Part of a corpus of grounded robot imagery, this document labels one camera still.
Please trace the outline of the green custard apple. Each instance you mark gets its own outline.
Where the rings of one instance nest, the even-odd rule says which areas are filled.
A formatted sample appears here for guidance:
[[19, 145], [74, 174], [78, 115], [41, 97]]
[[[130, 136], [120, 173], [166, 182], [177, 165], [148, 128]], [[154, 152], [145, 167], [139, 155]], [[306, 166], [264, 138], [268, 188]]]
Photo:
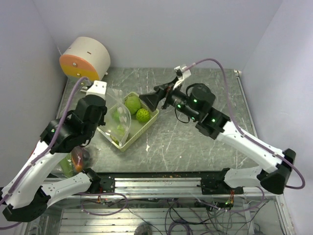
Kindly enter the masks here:
[[144, 108], [139, 109], [135, 116], [139, 122], [148, 122], [151, 118], [149, 111]]
[[124, 110], [121, 108], [116, 109], [112, 113], [112, 118], [116, 123], [126, 123], [127, 116]]

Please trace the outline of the large green cabbage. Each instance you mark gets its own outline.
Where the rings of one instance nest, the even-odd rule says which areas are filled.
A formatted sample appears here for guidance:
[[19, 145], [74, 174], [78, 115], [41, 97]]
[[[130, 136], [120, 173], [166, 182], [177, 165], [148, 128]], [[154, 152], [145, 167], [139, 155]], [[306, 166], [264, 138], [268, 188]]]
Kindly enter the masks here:
[[137, 96], [129, 96], [125, 100], [124, 105], [128, 108], [131, 115], [136, 114], [136, 112], [141, 108], [141, 102]]

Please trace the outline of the clear bag white dots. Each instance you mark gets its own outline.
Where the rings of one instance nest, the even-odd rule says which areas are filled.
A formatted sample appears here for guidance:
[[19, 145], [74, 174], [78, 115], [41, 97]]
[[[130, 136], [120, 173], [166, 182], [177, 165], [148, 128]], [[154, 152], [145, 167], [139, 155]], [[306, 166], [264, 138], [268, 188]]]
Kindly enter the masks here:
[[125, 106], [125, 96], [121, 90], [107, 88], [105, 115], [106, 125], [102, 128], [105, 137], [114, 142], [118, 147], [125, 145], [131, 127], [131, 113]]

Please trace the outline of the pale green perforated basket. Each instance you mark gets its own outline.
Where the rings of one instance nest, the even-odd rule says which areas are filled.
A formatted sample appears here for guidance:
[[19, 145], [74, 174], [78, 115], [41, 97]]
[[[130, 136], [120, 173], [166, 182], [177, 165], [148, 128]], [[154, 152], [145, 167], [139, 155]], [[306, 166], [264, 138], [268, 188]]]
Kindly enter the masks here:
[[[135, 92], [130, 92], [129, 94], [127, 94], [125, 96], [125, 100], [129, 97], [129, 96], [137, 96], [139, 97], [139, 95]], [[131, 115], [131, 127], [130, 127], [130, 131], [129, 131], [129, 136], [127, 138], [127, 141], [125, 143], [124, 146], [122, 147], [118, 147], [114, 142], [112, 142], [111, 140], [109, 140], [107, 137], [105, 137], [105, 133], [103, 132], [102, 128], [105, 126], [100, 126], [97, 128], [98, 132], [100, 132], [108, 141], [110, 141], [117, 149], [119, 149], [120, 151], [124, 152], [126, 151], [126, 149], [128, 149], [157, 119], [159, 110], [155, 110], [155, 111], [151, 111], [149, 110], [149, 108], [143, 103], [141, 102], [141, 108], [144, 108], [146, 110], [149, 111], [150, 113], [150, 120], [148, 122], [139, 122], [136, 119], [135, 115]]]

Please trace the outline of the small green cabbage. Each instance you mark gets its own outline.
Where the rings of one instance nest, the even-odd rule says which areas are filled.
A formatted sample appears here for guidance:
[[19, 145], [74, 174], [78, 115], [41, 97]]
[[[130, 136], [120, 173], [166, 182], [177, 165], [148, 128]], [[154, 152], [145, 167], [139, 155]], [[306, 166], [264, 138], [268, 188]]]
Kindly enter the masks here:
[[125, 127], [119, 124], [111, 133], [110, 138], [118, 146], [122, 146], [126, 142], [128, 135], [129, 133], [126, 131]]

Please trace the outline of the red meat slab orange rind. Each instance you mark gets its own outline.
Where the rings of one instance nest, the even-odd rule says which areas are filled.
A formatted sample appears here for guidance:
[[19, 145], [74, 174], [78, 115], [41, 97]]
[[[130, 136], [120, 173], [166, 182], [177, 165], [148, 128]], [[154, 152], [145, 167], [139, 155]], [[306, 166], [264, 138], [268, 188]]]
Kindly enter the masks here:
[[90, 159], [89, 152], [84, 148], [77, 146], [71, 151], [71, 160], [76, 172], [82, 172]]

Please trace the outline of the clear bag orange zipper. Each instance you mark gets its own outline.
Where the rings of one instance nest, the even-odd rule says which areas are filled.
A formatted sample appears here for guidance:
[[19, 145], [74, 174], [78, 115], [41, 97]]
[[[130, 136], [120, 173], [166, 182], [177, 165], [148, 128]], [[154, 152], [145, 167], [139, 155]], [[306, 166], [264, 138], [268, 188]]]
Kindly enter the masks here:
[[75, 147], [52, 170], [51, 174], [58, 178], [70, 178], [90, 167], [92, 159], [84, 147]]

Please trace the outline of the green leafy vegetable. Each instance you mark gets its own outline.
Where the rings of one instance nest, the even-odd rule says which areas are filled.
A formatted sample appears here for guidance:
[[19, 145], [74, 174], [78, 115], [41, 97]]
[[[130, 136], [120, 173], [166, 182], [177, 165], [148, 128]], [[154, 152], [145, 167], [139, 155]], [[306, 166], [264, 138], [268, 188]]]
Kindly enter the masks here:
[[73, 166], [71, 161], [71, 156], [67, 155], [65, 158], [63, 158], [59, 165], [62, 169], [63, 175], [67, 178], [70, 178], [73, 176]]

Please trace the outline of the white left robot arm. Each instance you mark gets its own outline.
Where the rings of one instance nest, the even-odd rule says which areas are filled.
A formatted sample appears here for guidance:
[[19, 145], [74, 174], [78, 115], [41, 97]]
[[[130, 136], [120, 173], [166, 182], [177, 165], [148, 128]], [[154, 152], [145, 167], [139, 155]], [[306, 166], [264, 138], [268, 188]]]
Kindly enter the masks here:
[[90, 168], [65, 180], [44, 184], [52, 169], [75, 147], [94, 136], [107, 113], [104, 95], [81, 98], [74, 110], [52, 120], [17, 176], [1, 189], [3, 215], [10, 222], [30, 222], [56, 202], [77, 193], [95, 194], [101, 179]]

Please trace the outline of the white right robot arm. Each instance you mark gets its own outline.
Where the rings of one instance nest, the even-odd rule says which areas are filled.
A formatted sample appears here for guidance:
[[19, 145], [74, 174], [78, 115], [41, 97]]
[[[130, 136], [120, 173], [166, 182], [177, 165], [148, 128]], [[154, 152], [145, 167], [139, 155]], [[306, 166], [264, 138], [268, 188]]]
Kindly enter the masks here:
[[232, 146], [255, 161], [256, 167], [226, 169], [224, 177], [215, 183], [222, 194], [237, 187], [262, 187], [273, 194], [282, 194], [291, 174], [291, 165], [296, 153], [270, 146], [250, 133], [237, 128], [234, 121], [213, 108], [215, 95], [204, 84], [190, 85], [191, 92], [183, 93], [170, 84], [156, 86], [154, 92], [141, 94], [143, 101], [154, 111], [164, 99], [163, 109], [174, 107], [196, 123], [196, 128], [204, 136]]

